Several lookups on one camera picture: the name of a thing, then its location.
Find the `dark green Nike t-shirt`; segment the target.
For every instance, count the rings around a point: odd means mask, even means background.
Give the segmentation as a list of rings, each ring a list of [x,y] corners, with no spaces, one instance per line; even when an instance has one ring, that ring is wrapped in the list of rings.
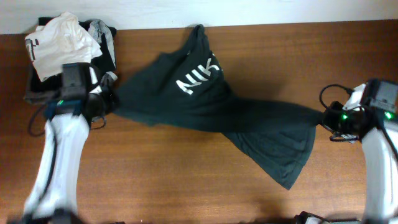
[[[116,114],[148,125],[221,133],[285,189],[313,149],[321,112],[281,101],[238,97],[201,25],[119,88]]]

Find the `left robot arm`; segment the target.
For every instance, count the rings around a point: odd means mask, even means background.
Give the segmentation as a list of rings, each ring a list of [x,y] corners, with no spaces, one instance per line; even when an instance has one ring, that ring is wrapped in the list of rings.
[[[23,214],[9,218],[8,223],[84,222],[78,216],[76,200],[81,154],[92,122],[105,119],[118,104],[113,91],[117,78],[90,63],[69,63],[45,83],[34,67],[29,68],[24,99],[40,105],[38,112],[45,117],[45,144]]]

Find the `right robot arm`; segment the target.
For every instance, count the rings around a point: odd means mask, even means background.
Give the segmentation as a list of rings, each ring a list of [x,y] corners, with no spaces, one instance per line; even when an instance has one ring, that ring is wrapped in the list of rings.
[[[397,223],[397,122],[389,111],[348,108],[338,101],[325,108],[322,126],[332,142],[360,142],[366,163],[363,223]]]

